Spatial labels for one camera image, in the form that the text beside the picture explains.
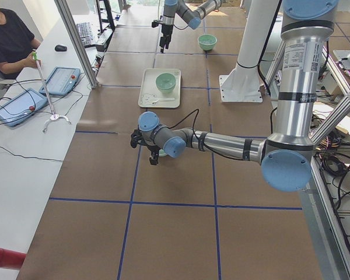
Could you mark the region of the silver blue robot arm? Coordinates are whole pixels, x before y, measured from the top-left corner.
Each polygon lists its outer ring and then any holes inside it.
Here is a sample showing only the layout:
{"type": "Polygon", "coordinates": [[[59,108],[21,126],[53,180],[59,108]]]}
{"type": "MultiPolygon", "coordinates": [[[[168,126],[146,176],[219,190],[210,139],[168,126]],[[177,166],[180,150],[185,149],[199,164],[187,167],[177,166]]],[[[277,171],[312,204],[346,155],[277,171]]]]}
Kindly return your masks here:
{"type": "Polygon", "coordinates": [[[221,6],[221,0],[208,0],[195,10],[191,10],[184,1],[165,0],[162,17],[152,22],[153,28],[161,25],[162,36],[159,41],[160,52],[164,53],[164,50],[169,48],[176,15],[179,15],[187,26],[194,30],[198,28],[201,24],[201,20],[205,18],[207,14],[219,9],[221,6]]]}
{"type": "Polygon", "coordinates": [[[186,148],[210,151],[234,160],[261,165],[265,181],[277,190],[303,189],[312,177],[314,143],[309,138],[319,59],[334,30],[337,1],[284,1],[281,37],[285,45],[276,126],[264,141],[196,131],[170,129],[151,111],[142,113],[131,135],[131,146],[146,146],[150,162],[159,152],[176,158],[186,148]]]}

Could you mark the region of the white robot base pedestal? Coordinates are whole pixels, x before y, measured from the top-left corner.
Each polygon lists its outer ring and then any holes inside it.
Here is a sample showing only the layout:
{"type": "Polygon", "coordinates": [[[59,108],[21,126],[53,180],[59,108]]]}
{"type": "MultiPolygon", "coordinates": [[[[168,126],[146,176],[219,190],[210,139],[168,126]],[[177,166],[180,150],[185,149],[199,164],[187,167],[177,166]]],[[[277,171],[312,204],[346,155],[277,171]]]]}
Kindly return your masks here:
{"type": "Polygon", "coordinates": [[[230,74],[219,77],[222,102],[262,102],[258,65],[280,6],[279,0],[251,2],[236,66],[230,74]]]}

